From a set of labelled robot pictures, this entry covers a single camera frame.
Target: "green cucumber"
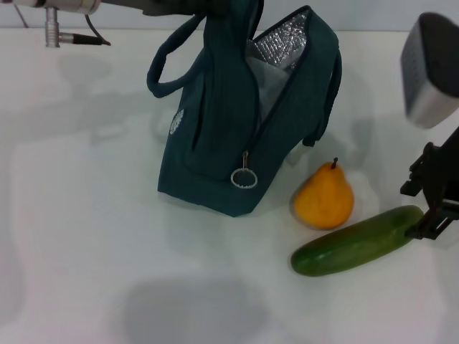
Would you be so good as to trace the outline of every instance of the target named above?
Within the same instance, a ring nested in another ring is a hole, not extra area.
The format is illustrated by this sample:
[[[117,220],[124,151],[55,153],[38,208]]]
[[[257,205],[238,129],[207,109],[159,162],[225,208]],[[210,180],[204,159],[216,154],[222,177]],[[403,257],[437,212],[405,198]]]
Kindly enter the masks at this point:
[[[384,256],[411,241],[405,232],[423,216],[417,206],[401,206],[324,235],[296,251],[293,270],[324,276],[352,269]]]

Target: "white tabletop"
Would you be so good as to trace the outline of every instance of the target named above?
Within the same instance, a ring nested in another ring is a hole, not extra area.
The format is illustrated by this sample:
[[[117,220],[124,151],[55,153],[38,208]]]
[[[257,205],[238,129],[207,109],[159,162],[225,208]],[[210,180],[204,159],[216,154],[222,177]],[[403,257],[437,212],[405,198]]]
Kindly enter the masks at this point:
[[[404,118],[405,33],[339,33],[344,74],[323,139],[295,149],[240,219],[158,194],[179,94],[146,72],[169,32],[106,31],[113,46],[45,49],[41,30],[0,31],[1,344],[459,343],[459,231],[328,277],[290,254],[319,237],[290,215],[298,185],[335,156],[356,195],[351,222],[399,195],[429,131]],[[197,33],[168,59],[183,74]]]

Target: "black bracket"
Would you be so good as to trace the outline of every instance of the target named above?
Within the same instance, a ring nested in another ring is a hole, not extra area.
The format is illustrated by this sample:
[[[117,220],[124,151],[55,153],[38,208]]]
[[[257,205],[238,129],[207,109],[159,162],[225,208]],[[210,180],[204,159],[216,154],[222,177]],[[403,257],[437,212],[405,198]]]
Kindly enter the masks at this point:
[[[410,172],[400,193],[414,197],[423,190],[429,211],[406,235],[435,240],[459,220],[459,128],[441,147],[428,143]]]

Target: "black cable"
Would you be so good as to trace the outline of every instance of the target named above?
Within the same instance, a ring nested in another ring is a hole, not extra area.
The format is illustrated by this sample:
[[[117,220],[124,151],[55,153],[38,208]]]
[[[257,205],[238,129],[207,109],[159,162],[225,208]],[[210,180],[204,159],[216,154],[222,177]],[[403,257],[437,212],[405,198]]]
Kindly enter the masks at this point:
[[[21,11],[19,10],[18,6],[17,5],[14,5],[14,8],[16,9],[16,12],[19,16],[19,18],[21,18],[21,21],[22,21],[22,24],[24,25],[24,27],[26,29],[29,28],[29,25],[27,25],[27,22],[26,22],[26,19],[24,19],[24,16],[22,15]]]
[[[99,32],[95,29],[93,23],[91,23],[91,19],[89,19],[89,16],[86,14],[85,15],[85,18],[86,18],[86,22],[87,22],[87,25],[89,26],[89,28],[94,32],[94,34],[102,40],[102,44],[104,45],[112,45],[109,41],[106,41],[100,34]]]

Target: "lunch bag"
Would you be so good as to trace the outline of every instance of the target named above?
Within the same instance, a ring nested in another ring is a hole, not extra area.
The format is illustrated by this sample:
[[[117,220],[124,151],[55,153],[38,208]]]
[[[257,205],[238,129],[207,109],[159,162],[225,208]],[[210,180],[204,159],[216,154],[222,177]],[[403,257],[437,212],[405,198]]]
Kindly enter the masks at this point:
[[[288,153],[323,135],[341,83],[338,39],[309,6],[254,39],[262,8],[260,0],[231,0],[224,18],[207,17],[203,50],[173,82],[159,82],[166,57],[204,17],[159,48],[149,90],[183,91],[158,191],[230,216],[250,213]]]

